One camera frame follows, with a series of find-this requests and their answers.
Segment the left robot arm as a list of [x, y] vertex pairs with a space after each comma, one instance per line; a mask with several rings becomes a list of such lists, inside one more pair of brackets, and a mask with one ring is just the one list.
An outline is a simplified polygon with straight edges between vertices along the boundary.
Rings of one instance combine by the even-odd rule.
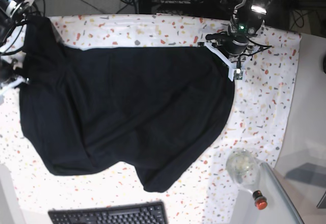
[[237, 4], [230, 17], [225, 31], [205, 36], [205, 46], [218, 56], [228, 67], [228, 78], [231, 81], [242, 80], [249, 58], [271, 48], [259, 44], [254, 38], [264, 33], [267, 8], [272, 0], [242, 0]]

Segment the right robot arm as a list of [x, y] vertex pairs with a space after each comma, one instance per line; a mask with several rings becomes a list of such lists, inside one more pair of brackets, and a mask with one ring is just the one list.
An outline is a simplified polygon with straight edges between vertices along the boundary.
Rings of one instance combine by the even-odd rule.
[[[15, 43], [26, 24], [26, 18], [35, 0], [1, 0], [1, 47], [7, 45], [7, 39], [13, 34], [17, 27], [20, 30], [12, 43]], [[22, 48], [11, 51], [13, 44], [1, 51], [1, 96], [12, 88], [17, 87], [26, 79], [14, 71], [15, 61], [7, 62], [3, 59], [6, 56], [12, 56], [22, 51]]]

